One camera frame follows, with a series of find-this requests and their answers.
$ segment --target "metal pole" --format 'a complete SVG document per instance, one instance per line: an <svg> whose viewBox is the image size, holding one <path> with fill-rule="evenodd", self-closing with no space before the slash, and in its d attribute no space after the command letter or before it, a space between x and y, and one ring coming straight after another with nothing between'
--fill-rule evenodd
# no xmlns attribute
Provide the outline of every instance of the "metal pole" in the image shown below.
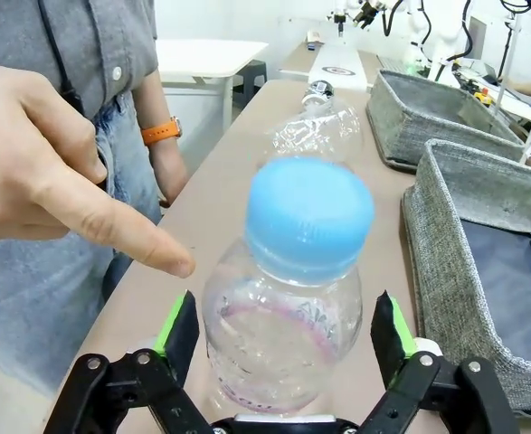
<svg viewBox="0 0 531 434"><path fill-rule="evenodd" d="M494 106L494 114L497 115L500 110L500 103L502 102L502 97L504 97L504 91L507 88L508 74L510 73L510 68L512 67L512 61L515 58L515 49L517 48L518 35L520 34L520 29L522 27L522 14L515 15L515 30L512 37L512 43L510 44L510 49L508 50L507 64L504 68L504 74L502 76L502 83L500 85L500 92L498 93L497 103Z"/></svg>

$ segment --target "gray shirt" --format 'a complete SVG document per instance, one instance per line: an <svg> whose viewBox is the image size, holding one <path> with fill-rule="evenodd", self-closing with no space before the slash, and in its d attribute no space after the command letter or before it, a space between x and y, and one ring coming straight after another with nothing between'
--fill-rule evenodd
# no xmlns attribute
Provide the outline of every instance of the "gray shirt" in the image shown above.
<svg viewBox="0 0 531 434"><path fill-rule="evenodd" d="M154 0L44 0L72 85L92 118L157 67ZM0 65L36 71L60 90L37 0L0 0Z"/></svg>

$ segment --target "black stool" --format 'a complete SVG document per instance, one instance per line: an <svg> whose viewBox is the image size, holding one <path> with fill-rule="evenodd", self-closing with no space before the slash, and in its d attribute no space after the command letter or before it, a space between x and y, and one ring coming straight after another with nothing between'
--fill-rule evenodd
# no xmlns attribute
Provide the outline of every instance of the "black stool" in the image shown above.
<svg viewBox="0 0 531 434"><path fill-rule="evenodd" d="M232 100L235 104L245 107L259 91L255 86L255 79L263 76L263 82L267 82L267 63L264 61L250 61L237 75L243 77L243 84L233 88Z"/></svg>

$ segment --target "table leg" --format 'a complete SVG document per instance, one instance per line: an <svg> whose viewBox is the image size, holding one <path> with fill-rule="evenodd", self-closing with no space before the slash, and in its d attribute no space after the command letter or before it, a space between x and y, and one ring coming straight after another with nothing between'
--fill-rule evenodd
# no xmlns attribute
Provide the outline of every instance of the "table leg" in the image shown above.
<svg viewBox="0 0 531 434"><path fill-rule="evenodd" d="M223 133L229 129L232 123L232 77L225 79L223 91Z"/></svg>
<svg viewBox="0 0 531 434"><path fill-rule="evenodd" d="M520 159L521 164L526 163L526 151L528 151L530 147L531 147L531 128L530 128L530 132L528 133L528 138L526 139L526 142L525 142L525 153L522 155L522 158Z"/></svg>

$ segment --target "shirt button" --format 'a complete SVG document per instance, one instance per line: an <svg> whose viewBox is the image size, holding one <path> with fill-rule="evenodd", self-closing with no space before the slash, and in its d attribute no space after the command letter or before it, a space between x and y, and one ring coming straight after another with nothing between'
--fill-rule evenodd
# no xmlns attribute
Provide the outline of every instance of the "shirt button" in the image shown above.
<svg viewBox="0 0 531 434"><path fill-rule="evenodd" d="M112 79L114 81L118 81L120 80L120 77L122 77L122 68L117 66L114 68L114 70L112 70Z"/></svg>

